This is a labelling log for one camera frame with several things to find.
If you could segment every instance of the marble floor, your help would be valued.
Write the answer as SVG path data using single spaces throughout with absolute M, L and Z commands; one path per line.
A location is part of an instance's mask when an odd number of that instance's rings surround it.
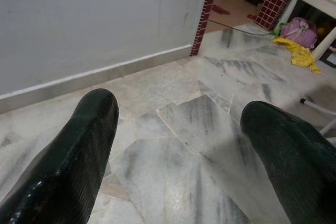
M 0 200 L 80 98 L 106 88 L 120 120 L 90 224 L 289 223 L 239 120 L 263 100 L 322 128 L 331 119 L 299 103 L 336 110 L 335 70 L 317 64 L 321 75 L 292 66 L 270 36 L 225 29 L 206 34 L 197 57 L 2 114 Z

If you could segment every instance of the wall baseboard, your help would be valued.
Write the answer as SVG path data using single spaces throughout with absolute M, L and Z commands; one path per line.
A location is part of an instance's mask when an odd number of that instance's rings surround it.
M 186 45 L 173 48 L 153 55 L 0 95 L 0 114 L 102 82 L 124 77 L 147 68 L 180 60 L 190 55 L 191 47 L 192 45 Z

